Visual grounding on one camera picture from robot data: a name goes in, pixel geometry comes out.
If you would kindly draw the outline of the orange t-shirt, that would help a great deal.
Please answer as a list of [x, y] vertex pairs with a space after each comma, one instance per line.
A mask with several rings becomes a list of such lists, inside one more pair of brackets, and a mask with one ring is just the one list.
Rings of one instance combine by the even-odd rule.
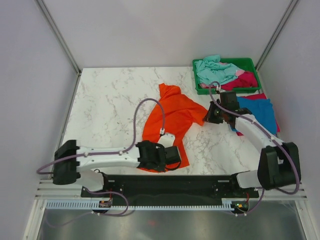
[[165, 132], [175, 135], [174, 145], [177, 146], [181, 163], [172, 163], [170, 169], [184, 168], [189, 166], [189, 160], [183, 145], [183, 138], [193, 123], [204, 125], [204, 117], [207, 110], [200, 104], [181, 93], [180, 87], [176, 85], [159, 85], [158, 100], [161, 106], [156, 105], [145, 122], [142, 140], [158, 142], [160, 139], [160, 129], [163, 124], [161, 107], [165, 113]]

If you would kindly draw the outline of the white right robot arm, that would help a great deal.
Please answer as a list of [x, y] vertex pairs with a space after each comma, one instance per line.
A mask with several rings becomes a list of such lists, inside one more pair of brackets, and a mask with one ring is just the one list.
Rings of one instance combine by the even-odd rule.
[[242, 196], [247, 188], [278, 190], [294, 195], [300, 189], [301, 170], [298, 146], [284, 142], [270, 133], [246, 107], [240, 107], [236, 93], [225, 91], [218, 100], [212, 99], [204, 121], [228, 124], [242, 133], [260, 153], [256, 170], [238, 172], [229, 191]]

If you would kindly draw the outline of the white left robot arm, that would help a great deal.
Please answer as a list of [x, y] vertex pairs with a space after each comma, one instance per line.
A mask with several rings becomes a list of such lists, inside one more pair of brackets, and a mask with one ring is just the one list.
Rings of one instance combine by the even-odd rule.
[[68, 140], [54, 154], [53, 184], [78, 184], [99, 197], [104, 197], [109, 193], [110, 185], [95, 169], [125, 167], [157, 173], [171, 171], [171, 165], [182, 163], [180, 151], [174, 141], [175, 136], [166, 133], [158, 142], [143, 140], [130, 149], [111, 149], [78, 146], [75, 139]]

